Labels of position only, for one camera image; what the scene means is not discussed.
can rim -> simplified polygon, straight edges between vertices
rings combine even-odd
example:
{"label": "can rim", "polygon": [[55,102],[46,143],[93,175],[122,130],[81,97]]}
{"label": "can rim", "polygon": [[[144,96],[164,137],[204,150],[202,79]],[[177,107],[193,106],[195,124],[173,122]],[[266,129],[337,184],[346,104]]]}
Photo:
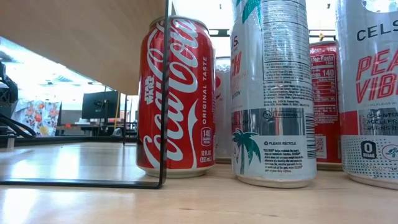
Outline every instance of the can rim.
{"label": "can rim", "polygon": [[337,41],[335,41],[335,40],[326,40],[326,41],[318,41],[318,42],[312,43],[312,44],[310,44],[310,46],[318,45],[318,44],[335,44],[335,43],[337,43]]}
{"label": "can rim", "polygon": [[224,59],[224,58],[231,58],[231,56],[220,56],[220,57],[216,57],[216,59]]}
{"label": "can rim", "polygon": [[[198,20],[198,19],[191,19],[191,18],[189,18],[189,17],[185,17],[185,16],[176,16],[176,15],[169,16],[169,18],[171,18],[171,19],[188,19],[188,20],[190,20],[190,21],[197,22],[197,23],[199,23],[201,26],[203,26],[203,27],[207,30],[207,33],[210,33],[210,31],[209,31],[209,29],[207,28],[207,26],[205,25],[205,23],[202,22],[202,21],[200,21],[200,20]],[[154,19],[154,20],[149,24],[149,28],[151,28],[155,23],[157,23],[157,22],[159,22],[159,21],[164,21],[164,19],[165,19],[165,16],[160,16],[160,17]]]}

white energy drink can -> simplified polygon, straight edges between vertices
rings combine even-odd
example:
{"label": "white energy drink can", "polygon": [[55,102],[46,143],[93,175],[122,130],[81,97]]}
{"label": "white energy drink can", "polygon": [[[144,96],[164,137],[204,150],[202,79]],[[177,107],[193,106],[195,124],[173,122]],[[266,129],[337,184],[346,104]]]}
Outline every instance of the white energy drink can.
{"label": "white energy drink can", "polygon": [[397,7],[395,0],[337,5],[343,169],[391,189],[398,189]]}
{"label": "white energy drink can", "polygon": [[216,58],[216,163],[231,163],[231,57]]}
{"label": "white energy drink can", "polygon": [[231,34],[233,170],[266,187],[316,174],[305,0],[235,0]]}

computer monitor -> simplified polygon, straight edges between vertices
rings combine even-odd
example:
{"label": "computer monitor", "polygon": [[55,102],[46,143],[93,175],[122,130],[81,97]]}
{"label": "computer monitor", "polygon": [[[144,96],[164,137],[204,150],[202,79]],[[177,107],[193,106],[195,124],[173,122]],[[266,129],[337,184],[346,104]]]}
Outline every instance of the computer monitor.
{"label": "computer monitor", "polygon": [[118,91],[85,93],[81,118],[119,118],[119,110],[117,108],[120,108],[120,101],[118,103],[118,95]]}

red soda can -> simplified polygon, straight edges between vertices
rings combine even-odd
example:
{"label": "red soda can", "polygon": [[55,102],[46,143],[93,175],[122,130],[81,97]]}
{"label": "red soda can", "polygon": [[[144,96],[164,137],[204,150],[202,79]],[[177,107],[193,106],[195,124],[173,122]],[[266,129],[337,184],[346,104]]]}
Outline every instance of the red soda can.
{"label": "red soda can", "polygon": [[[206,26],[172,16],[170,27],[167,177],[203,175],[214,165],[215,51]],[[164,18],[141,45],[137,165],[159,175]]]}
{"label": "red soda can", "polygon": [[317,167],[341,170],[335,41],[310,45]]}

aluminum can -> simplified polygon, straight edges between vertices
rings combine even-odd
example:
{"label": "aluminum can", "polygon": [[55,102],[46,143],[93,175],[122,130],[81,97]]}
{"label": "aluminum can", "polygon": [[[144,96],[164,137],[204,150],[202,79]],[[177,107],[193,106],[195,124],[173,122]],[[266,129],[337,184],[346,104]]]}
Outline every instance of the aluminum can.
{"label": "aluminum can", "polygon": [[233,170],[266,187],[316,174],[305,0],[235,0],[231,34]]}
{"label": "aluminum can", "polygon": [[[167,176],[204,174],[214,162],[215,54],[206,26],[173,16],[170,33]],[[164,18],[141,45],[137,165],[159,175]]]}
{"label": "aluminum can", "polygon": [[339,0],[337,39],[343,169],[357,182],[398,189],[396,1]]}
{"label": "aluminum can", "polygon": [[216,58],[216,163],[231,163],[231,57]]}
{"label": "aluminum can", "polygon": [[317,167],[323,170],[342,169],[336,49],[335,41],[322,41],[310,45],[315,150]]}

